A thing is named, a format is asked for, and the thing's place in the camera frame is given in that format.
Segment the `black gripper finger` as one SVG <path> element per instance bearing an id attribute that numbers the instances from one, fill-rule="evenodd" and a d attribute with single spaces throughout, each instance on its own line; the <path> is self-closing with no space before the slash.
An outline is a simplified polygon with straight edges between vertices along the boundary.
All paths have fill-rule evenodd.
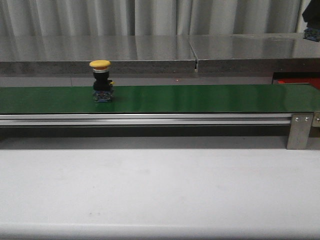
<path id="1" fill-rule="evenodd" d="M 304 22 L 308 28 L 320 27 L 320 0 L 311 0 L 302 13 Z"/>

